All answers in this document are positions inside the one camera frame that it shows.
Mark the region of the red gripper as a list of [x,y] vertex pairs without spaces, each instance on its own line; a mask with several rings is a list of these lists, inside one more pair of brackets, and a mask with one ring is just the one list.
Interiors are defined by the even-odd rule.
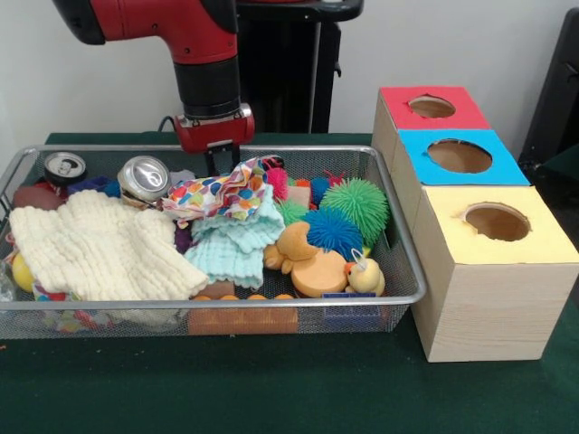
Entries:
[[210,148],[232,145],[232,169],[241,162],[240,145],[248,143],[254,135],[253,115],[237,113],[217,119],[189,119],[184,115],[174,117],[177,138],[186,153],[205,153],[209,176],[217,176],[214,154]]

